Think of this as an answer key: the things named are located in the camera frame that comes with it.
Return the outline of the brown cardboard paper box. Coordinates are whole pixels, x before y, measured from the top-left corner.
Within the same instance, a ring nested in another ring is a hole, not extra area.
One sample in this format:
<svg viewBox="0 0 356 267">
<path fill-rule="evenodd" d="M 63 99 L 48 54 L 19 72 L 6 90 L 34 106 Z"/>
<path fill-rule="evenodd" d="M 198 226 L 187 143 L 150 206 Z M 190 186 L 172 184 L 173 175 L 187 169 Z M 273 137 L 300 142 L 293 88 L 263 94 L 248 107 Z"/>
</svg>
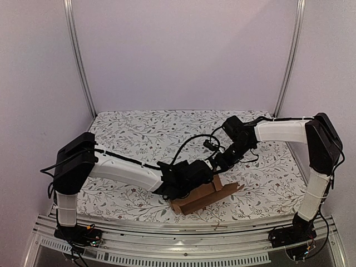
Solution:
<svg viewBox="0 0 356 267">
<path fill-rule="evenodd" d="M 170 200 L 169 203 L 174 213 L 189 215 L 241 191 L 244 187 L 244 184 L 237 182 L 222 185 L 220 176 L 215 175 L 211 183 L 193 189 L 184 199 Z"/>
</svg>

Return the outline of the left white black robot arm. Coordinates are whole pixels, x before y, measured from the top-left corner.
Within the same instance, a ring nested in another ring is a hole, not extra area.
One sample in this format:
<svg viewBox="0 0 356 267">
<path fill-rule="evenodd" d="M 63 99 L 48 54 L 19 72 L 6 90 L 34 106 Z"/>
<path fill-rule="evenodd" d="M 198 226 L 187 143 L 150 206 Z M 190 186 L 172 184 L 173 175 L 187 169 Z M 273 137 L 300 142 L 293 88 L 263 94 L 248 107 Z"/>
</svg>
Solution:
<svg viewBox="0 0 356 267">
<path fill-rule="evenodd" d="M 56 163 L 40 172 L 49 170 L 54 171 L 52 187 L 61 232 L 70 241 L 79 241 L 83 231 L 77 225 L 77 195 L 88 177 L 118 181 L 176 200 L 212 182 L 215 166 L 210 159 L 147 164 L 109 151 L 95 141 L 94 134 L 84 132 L 59 149 Z"/>
</svg>

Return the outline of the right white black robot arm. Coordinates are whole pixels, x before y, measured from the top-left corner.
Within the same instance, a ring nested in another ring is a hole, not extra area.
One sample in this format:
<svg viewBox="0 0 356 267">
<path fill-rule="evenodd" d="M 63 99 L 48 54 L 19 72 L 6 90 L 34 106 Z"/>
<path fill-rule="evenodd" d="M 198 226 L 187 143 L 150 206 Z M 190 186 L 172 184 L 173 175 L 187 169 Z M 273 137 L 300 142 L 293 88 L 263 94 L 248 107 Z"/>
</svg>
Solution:
<svg viewBox="0 0 356 267">
<path fill-rule="evenodd" d="M 222 129 L 231 145 L 218 152 L 209 162 L 218 173 L 237 164 L 246 152 L 256 149 L 259 142 L 296 142 L 308 147 L 310 175 L 304 198 L 297 212 L 303 221 L 312 221 L 333 187 L 337 167 L 344 161 L 343 144 L 326 113 L 302 118 L 258 117 L 242 122 L 229 117 Z"/>
</svg>

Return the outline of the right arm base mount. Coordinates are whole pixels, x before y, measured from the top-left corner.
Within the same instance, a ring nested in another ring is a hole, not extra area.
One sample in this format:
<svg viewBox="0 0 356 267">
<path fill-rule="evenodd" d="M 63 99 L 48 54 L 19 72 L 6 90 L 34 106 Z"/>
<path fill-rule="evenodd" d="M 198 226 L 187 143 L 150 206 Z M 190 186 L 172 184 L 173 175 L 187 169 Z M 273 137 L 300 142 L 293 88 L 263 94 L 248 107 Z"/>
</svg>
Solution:
<svg viewBox="0 0 356 267">
<path fill-rule="evenodd" d="M 273 248 L 302 243 L 317 236 L 314 224 L 308 221 L 293 221 L 291 226 L 286 228 L 272 229 L 269 232 L 268 240 Z"/>
</svg>

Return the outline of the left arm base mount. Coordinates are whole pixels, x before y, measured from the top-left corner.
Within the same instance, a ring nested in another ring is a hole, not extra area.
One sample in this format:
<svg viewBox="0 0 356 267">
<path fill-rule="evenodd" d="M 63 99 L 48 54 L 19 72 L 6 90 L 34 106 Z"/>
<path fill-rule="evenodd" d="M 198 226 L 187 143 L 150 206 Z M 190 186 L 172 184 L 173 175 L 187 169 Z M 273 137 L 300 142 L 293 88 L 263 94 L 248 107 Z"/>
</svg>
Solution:
<svg viewBox="0 0 356 267">
<path fill-rule="evenodd" d="M 95 224 L 73 227 L 57 224 L 54 237 L 66 241 L 72 247 L 97 247 L 102 243 L 103 231 Z"/>
</svg>

